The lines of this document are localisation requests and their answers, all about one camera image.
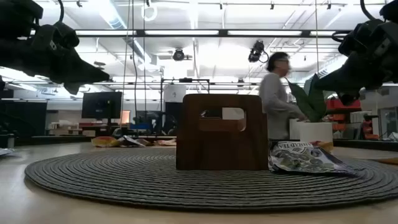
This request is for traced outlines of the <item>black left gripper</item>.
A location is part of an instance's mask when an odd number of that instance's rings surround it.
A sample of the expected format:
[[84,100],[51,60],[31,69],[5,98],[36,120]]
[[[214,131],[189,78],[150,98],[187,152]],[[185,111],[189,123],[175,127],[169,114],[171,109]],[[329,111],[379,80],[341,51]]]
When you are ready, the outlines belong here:
[[75,47],[79,43],[76,31],[62,22],[39,26],[26,40],[0,35],[0,66],[32,77],[46,76],[75,95],[81,85],[109,78],[109,74],[78,56]]

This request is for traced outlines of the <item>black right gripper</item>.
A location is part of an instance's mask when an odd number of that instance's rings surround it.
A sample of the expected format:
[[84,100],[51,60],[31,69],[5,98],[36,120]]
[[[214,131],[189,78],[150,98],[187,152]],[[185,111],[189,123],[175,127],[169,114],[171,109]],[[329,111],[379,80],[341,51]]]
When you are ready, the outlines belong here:
[[360,89],[375,90],[384,82],[398,82],[398,24],[380,19],[358,24],[338,47],[347,56],[337,70],[319,78],[319,90],[338,92],[344,105],[359,98]]

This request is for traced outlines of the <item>orange tea packet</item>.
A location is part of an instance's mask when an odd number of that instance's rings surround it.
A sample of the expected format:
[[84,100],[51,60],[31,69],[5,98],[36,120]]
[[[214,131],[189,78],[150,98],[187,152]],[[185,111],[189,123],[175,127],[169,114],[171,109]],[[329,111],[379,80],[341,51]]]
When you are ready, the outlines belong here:
[[322,148],[326,152],[331,152],[334,148],[333,142],[325,142],[325,141],[314,141],[311,142],[313,146],[318,146]]
[[394,166],[398,166],[398,157],[386,158],[386,159],[377,159],[378,162],[383,164],[391,164]]
[[98,136],[91,140],[94,147],[119,147],[121,141],[112,136]]

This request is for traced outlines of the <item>beige vanilla cinnamon tea packet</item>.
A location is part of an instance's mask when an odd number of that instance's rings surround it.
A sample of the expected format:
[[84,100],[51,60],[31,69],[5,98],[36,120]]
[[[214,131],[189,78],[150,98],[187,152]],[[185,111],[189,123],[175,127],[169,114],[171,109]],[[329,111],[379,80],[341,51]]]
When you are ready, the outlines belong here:
[[169,139],[169,140],[153,140],[148,141],[146,139],[136,139],[139,144],[144,146],[176,146],[177,142],[176,139]]

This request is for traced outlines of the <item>wooden tea organizer box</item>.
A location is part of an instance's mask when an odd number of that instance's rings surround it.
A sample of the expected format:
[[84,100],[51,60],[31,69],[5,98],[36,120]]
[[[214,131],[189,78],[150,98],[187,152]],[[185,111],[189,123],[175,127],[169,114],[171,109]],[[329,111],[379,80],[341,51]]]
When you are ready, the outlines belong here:
[[[241,108],[241,120],[204,118],[208,109]],[[177,129],[178,170],[267,170],[267,118],[256,95],[189,94]]]

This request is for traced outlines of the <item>red storage bins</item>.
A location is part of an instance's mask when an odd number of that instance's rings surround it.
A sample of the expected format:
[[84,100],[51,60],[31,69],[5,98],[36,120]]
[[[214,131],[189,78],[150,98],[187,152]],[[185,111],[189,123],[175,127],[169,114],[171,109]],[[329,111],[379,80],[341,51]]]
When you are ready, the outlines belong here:
[[361,109],[361,102],[359,100],[354,101],[350,105],[344,105],[339,99],[327,99],[326,107],[328,110],[337,109]]

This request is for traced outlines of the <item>black computer monitor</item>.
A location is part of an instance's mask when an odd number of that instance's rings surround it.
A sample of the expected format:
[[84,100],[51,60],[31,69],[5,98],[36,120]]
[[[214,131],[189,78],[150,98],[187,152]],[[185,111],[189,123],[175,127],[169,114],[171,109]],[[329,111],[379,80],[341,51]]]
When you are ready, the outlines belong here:
[[121,92],[104,91],[84,93],[81,117],[83,119],[107,119],[106,130],[108,134],[111,134],[111,120],[121,117],[121,106]]

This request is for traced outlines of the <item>green potted plant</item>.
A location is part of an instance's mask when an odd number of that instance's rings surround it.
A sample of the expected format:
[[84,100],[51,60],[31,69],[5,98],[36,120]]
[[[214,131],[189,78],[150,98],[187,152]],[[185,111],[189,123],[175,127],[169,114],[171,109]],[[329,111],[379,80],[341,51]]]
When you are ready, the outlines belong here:
[[319,76],[315,73],[305,82],[303,88],[297,83],[287,80],[297,106],[311,123],[330,122],[326,101],[330,97],[336,96],[334,91],[323,91],[316,88],[315,83],[319,79]]

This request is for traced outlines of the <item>white plant pot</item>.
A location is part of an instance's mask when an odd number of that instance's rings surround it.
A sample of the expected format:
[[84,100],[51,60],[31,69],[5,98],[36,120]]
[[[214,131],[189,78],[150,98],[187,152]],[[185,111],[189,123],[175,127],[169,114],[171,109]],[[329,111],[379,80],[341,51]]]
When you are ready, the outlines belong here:
[[331,123],[301,123],[299,136],[303,142],[332,142],[333,126]]

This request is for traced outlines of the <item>white cylindrical bin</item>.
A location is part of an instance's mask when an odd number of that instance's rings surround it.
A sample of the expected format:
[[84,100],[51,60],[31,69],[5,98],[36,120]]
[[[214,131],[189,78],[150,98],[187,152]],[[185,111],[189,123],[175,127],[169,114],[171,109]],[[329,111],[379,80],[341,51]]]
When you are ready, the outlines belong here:
[[290,140],[299,140],[300,139],[300,128],[303,121],[299,121],[298,119],[290,119],[289,120],[289,139]]

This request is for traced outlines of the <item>person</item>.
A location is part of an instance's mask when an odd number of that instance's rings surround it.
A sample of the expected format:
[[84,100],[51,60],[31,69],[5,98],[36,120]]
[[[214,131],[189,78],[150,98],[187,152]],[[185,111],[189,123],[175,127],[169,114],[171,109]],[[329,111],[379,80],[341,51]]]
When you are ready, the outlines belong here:
[[281,79],[290,72],[289,55],[276,52],[269,57],[266,74],[259,87],[263,113],[267,115],[268,138],[274,140],[289,138],[289,120],[306,120],[298,106],[288,102]]

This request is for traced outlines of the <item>dark cabinet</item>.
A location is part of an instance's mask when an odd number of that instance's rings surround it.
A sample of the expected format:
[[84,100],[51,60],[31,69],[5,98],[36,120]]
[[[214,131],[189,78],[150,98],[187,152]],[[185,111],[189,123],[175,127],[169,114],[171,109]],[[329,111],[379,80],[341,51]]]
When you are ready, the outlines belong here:
[[47,102],[13,98],[13,90],[0,90],[0,134],[28,138],[45,134]]

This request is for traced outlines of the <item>white panel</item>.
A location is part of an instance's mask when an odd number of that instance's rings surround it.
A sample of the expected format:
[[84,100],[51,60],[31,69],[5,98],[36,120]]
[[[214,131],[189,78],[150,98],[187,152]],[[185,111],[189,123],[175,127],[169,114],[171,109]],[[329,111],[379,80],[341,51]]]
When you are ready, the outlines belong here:
[[166,103],[182,103],[186,92],[187,87],[185,85],[169,84],[164,88],[164,101]]

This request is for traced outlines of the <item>overhead LED light bar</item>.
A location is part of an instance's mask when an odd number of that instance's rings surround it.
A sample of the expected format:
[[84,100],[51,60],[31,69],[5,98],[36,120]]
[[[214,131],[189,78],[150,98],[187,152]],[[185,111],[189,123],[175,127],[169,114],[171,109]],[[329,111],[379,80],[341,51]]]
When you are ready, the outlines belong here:
[[103,29],[75,31],[78,37],[248,37],[248,38],[330,38],[335,32],[338,37],[350,30],[285,30],[285,29]]

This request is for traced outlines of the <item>black background frame stand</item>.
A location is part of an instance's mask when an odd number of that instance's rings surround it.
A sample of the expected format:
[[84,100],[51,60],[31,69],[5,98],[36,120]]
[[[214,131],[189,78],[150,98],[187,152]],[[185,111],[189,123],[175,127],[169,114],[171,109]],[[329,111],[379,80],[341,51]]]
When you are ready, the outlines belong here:
[[177,133],[178,124],[182,114],[182,103],[169,103],[164,101],[164,88],[169,85],[185,85],[188,88],[190,85],[203,86],[204,89],[210,92],[210,80],[203,78],[162,78],[160,81],[160,122],[162,127],[160,132],[166,136],[175,136]]

